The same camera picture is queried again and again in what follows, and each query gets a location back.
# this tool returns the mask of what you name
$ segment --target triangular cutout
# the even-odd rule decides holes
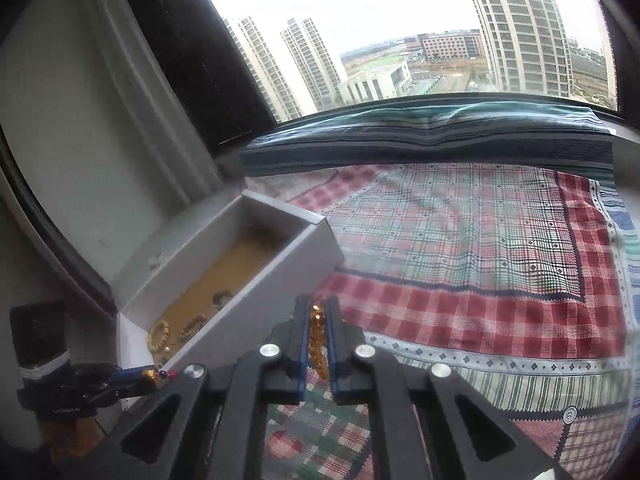
[[[180,406],[180,395],[167,397],[122,440],[123,452],[153,464],[160,455],[166,434]]]
[[[469,398],[456,395],[456,405],[460,410],[462,420],[464,420],[476,456],[482,462],[489,462],[515,449],[515,442],[511,437],[504,433]]]

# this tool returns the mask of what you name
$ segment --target open cardboard box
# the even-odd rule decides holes
[[[153,364],[148,330],[247,232],[271,232],[283,248],[169,359],[165,370],[235,362],[293,314],[297,295],[312,293],[344,259],[323,216],[248,190],[235,195],[211,196],[173,218],[112,283],[121,367]]]

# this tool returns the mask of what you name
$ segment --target white band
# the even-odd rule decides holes
[[[18,370],[20,370],[20,377],[22,377],[23,379],[31,379],[33,381],[37,381],[38,379],[41,379],[44,376],[56,371],[67,361],[69,361],[69,350],[66,350],[65,353],[59,355],[58,357],[53,359],[53,361],[44,363],[41,367],[18,368]]]

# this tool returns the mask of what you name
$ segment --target road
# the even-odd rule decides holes
[[[444,76],[437,85],[431,90],[431,94],[452,94],[455,92],[464,92],[466,84],[471,76],[470,72],[450,74]]]

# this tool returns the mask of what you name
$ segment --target blue striped cloth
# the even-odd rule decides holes
[[[346,114],[280,128],[240,156],[246,176],[431,161],[529,164],[591,178],[613,168],[610,132],[590,108],[512,101]]]

